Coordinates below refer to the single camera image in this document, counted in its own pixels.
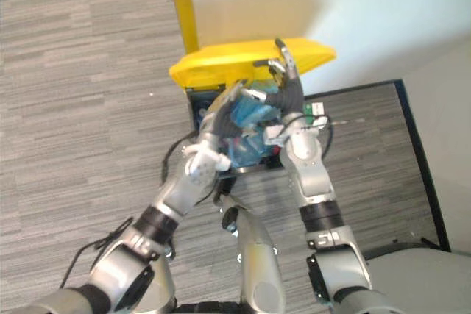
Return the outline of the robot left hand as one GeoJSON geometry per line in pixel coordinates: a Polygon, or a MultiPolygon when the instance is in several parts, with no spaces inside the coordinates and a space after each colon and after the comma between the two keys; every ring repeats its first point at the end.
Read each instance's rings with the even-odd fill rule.
{"type": "Polygon", "coordinates": [[[216,146],[222,138],[242,136],[243,129],[231,120],[230,114],[233,102],[240,96],[241,89],[246,82],[245,79],[237,80],[215,98],[200,124],[196,139],[199,143],[206,141],[210,145],[216,146]]]}

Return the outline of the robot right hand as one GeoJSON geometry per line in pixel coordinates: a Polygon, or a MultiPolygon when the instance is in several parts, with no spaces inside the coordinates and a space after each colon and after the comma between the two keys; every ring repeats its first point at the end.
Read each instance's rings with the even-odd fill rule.
{"type": "Polygon", "coordinates": [[[283,58],[283,63],[279,59],[271,58],[257,60],[253,65],[255,67],[267,66],[273,78],[281,80],[278,91],[265,93],[252,88],[242,88],[241,93],[261,104],[280,109],[282,115],[301,113],[304,95],[294,57],[280,38],[275,39],[275,45],[283,58]]]}

